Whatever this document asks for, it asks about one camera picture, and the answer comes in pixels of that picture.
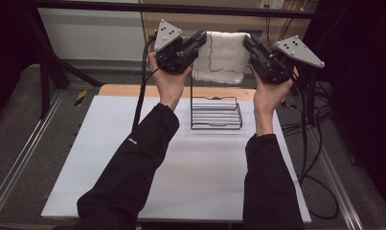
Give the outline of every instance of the white tabletop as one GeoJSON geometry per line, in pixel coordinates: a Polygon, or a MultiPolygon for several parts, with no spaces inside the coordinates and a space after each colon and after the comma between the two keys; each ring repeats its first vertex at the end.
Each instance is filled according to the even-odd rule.
{"type": "MultiPolygon", "coordinates": [[[[134,97],[94,98],[43,209],[43,217],[78,217],[77,200],[93,187],[130,133],[136,103],[134,97]]],[[[157,103],[158,99],[145,98],[142,117],[157,103]]],[[[164,163],[156,172],[139,220],[242,220],[246,174],[244,148],[255,133],[255,121],[253,103],[242,101],[239,105],[243,119],[241,130],[191,130],[190,100],[180,100],[175,110],[180,128],[170,141],[164,163]]],[[[276,114],[274,130],[296,187],[303,221],[311,222],[276,114]]]]}

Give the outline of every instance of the human hand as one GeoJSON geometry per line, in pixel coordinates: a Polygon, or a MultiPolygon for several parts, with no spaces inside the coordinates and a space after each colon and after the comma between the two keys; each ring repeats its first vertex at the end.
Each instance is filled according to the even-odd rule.
{"type": "MultiPolygon", "coordinates": [[[[156,52],[148,54],[148,62],[151,71],[159,68],[156,59],[156,52]]],[[[160,103],[167,105],[171,110],[177,107],[178,102],[183,94],[184,83],[187,76],[192,72],[192,67],[188,67],[182,74],[169,74],[161,69],[153,74],[154,82],[160,95],[160,103]]]]}
{"type": "Polygon", "coordinates": [[[251,68],[257,84],[255,96],[253,97],[256,134],[257,136],[262,136],[264,134],[273,133],[273,112],[282,102],[285,95],[290,91],[293,81],[288,80],[277,85],[267,84],[261,81],[261,78],[252,66],[251,68]]]}

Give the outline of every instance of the human arm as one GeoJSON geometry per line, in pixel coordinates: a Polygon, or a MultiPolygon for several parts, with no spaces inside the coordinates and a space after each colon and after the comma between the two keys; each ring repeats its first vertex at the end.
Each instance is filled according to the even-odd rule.
{"type": "MultiPolygon", "coordinates": [[[[157,67],[155,54],[150,66],[157,67]]],[[[81,218],[78,230],[135,229],[139,212],[148,199],[157,168],[179,127],[173,110],[181,97],[185,78],[191,69],[175,76],[161,72],[153,78],[160,93],[160,103],[136,126],[119,146],[94,187],[78,201],[81,218]]]]}
{"type": "Polygon", "coordinates": [[[246,146],[243,223],[246,230],[304,229],[293,181],[273,134],[273,113],[292,81],[268,85],[257,79],[256,134],[246,146]]]}

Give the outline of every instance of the beige wall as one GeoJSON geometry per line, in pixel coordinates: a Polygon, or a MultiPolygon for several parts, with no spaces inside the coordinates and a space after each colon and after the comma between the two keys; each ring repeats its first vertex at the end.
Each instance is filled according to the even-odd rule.
{"type": "MultiPolygon", "coordinates": [[[[140,0],[146,4],[169,4],[169,5],[194,5],[194,6],[214,6],[214,7],[230,7],[230,8],[250,8],[257,9],[261,0],[140,0]]],[[[298,10],[302,7],[303,1],[296,1],[293,10],[298,10]]],[[[313,10],[316,8],[317,2],[308,1],[307,9],[313,10]]],[[[283,9],[289,10],[292,6],[292,0],[284,2],[283,9]]],[[[202,15],[202,14],[180,14],[180,13],[142,13],[145,26],[145,34],[153,35],[154,30],[159,26],[160,20],[163,18],[177,28],[184,31],[184,36],[190,36],[197,31],[218,31],[225,33],[234,33],[239,29],[244,30],[262,30],[262,42],[266,42],[266,19],[263,17],[246,17],[246,16],[225,16],[225,15],[202,15]]],[[[271,18],[269,37],[272,42],[279,39],[282,32],[285,18],[271,18]]],[[[308,24],[308,19],[293,19],[285,37],[298,35],[303,37],[308,24]]]]}

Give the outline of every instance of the white cloth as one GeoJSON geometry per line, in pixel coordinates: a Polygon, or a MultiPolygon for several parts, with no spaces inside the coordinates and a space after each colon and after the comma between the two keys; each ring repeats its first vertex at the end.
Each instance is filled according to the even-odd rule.
{"type": "Polygon", "coordinates": [[[207,42],[198,49],[193,78],[238,84],[244,77],[250,54],[243,47],[246,33],[207,32],[207,42]]]}

